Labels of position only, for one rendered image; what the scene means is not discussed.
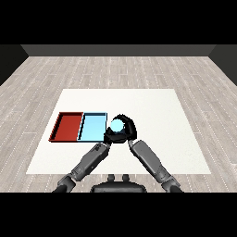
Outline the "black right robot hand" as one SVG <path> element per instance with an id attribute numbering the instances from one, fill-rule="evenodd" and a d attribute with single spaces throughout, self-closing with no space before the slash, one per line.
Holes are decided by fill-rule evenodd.
<path id="1" fill-rule="evenodd" d="M 123 114 L 118 114 L 114 119 L 120 119 L 124 123 L 124 133 L 127 135 L 127 141 L 137 138 L 137 130 L 133 120 Z"/>

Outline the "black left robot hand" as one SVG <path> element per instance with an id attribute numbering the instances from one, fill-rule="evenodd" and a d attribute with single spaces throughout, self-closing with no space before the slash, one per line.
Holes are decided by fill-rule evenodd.
<path id="1" fill-rule="evenodd" d="M 110 128 L 104 133 L 104 143 L 125 143 L 127 141 L 127 135 L 125 133 L 115 133 Z"/>

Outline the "small blue can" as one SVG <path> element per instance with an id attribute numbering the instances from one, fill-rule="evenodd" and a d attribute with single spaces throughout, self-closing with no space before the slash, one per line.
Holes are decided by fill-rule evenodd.
<path id="1" fill-rule="evenodd" d="M 114 119 L 111 121 L 110 129 L 114 133 L 124 133 L 124 123 L 120 119 Z"/>

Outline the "light blue shallow open box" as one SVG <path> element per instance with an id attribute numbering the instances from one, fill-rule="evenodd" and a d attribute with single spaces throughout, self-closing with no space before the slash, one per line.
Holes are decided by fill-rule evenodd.
<path id="1" fill-rule="evenodd" d="M 85 112 L 82 116 L 77 141 L 79 143 L 101 143 L 106 132 L 106 112 Z"/>

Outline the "red shallow open box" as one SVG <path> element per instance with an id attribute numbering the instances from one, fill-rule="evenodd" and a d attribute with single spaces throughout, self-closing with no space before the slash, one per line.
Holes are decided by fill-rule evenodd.
<path id="1" fill-rule="evenodd" d="M 60 112 L 49 137 L 51 143 L 76 143 L 82 112 Z"/>

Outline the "dark grey robot body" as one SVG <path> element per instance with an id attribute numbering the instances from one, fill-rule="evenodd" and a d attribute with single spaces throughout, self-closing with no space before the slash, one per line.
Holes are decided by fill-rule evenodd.
<path id="1" fill-rule="evenodd" d="M 115 181 L 115 175 L 109 174 L 107 181 L 92 187 L 91 193 L 146 193 L 143 185 L 130 181 L 128 174 L 122 175 L 122 181 Z"/>

